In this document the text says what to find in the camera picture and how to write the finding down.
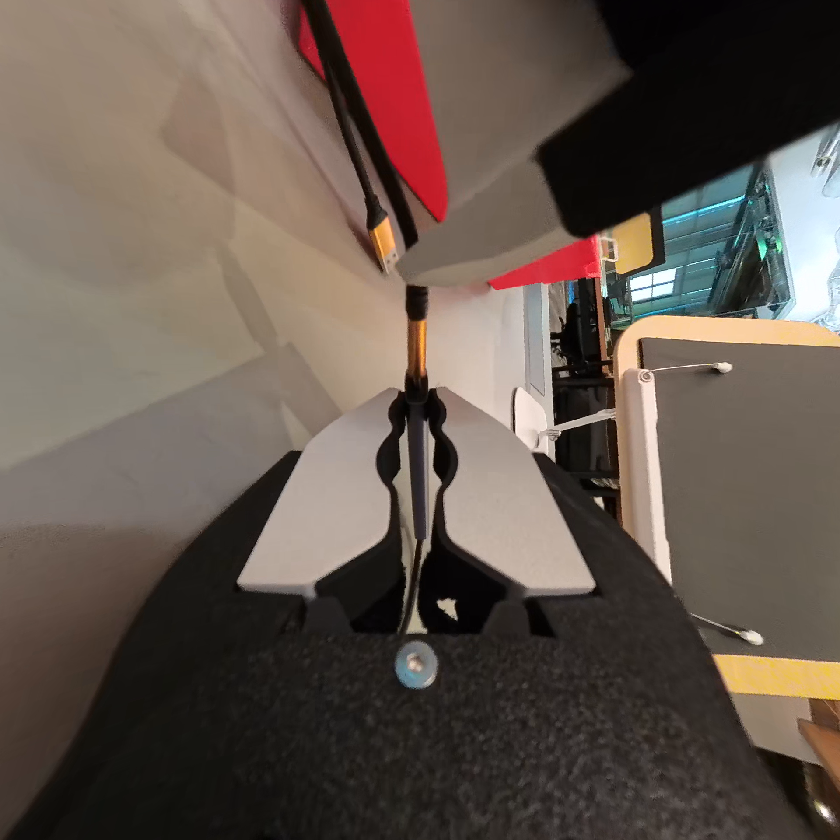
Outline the red plastic bin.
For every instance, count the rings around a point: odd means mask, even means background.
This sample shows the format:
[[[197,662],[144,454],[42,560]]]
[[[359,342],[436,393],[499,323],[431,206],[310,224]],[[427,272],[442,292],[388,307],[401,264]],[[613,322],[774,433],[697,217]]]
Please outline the red plastic bin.
[[[329,2],[329,7],[375,126],[411,191],[409,205],[418,212],[419,237],[446,219],[448,195],[410,3]],[[531,264],[555,260],[557,253],[570,264],[592,263],[597,255],[592,240],[578,238]],[[523,274],[526,266],[489,283],[498,288],[521,285],[524,279],[507,276]]]

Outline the grey desk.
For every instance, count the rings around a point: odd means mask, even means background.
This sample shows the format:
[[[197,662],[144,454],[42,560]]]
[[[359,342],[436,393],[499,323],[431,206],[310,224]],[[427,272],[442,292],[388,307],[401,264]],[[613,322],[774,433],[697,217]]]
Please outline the grey desk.
[[[402,387],[296,2],[2,2],[2,834],[182,551]]]

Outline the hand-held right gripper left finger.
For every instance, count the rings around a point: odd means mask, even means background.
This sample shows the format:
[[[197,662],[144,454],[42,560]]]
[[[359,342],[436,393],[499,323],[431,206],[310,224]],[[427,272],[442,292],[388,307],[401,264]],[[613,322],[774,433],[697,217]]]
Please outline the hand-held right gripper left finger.
[[[402,580],[394,478],[402,394],[382,391],[302,450],[237,585],[244,592],[335,598],[362,615]]]

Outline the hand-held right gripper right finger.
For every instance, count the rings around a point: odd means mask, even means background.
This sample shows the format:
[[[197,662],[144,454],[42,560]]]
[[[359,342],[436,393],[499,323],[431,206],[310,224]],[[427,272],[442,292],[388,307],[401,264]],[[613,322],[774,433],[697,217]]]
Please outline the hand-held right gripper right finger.
[[[595,579],[531,449],[450,389],[438,387],[436,397],[443,542],[507,595],[592,594]]]

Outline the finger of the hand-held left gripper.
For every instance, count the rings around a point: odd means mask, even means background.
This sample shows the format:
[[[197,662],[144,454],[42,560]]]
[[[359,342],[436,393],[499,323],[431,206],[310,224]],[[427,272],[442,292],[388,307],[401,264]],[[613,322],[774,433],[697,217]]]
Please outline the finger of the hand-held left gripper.
[[[577,240],[561,219],[541,165],[529,158],[421,233],[396,271],[411,286],[475,286]]]
[[[447,214],[630,77],[597,2],[412,1]]]

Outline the black cable gold plug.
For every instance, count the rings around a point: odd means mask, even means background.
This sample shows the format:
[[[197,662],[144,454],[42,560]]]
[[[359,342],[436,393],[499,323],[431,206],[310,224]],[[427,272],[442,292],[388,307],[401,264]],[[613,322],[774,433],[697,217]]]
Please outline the black cable gold plug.
[[[371,158],[385,195],[391,203],[403,244],[417,243],[413,211],[403,191],[403,184],[388,154],[354,69],[345,52],[328,2],[303,1],[302,9],[318,52],[323,78],[329,92],[332,111],[342,141],[364,199],[365,225],[374,257],[383,274],[395,267],[396,238],[390,215],[378,196],[360,150]],[[406,434],[408,472],[411,487],[415,548],[409,565],[401,621],[398,633],[407,635],[417,603],[423,547],[428,525],[427,502],[427,315],[428,289],[408,285],[405,291],[407,329],[406,373],[399,417]]]

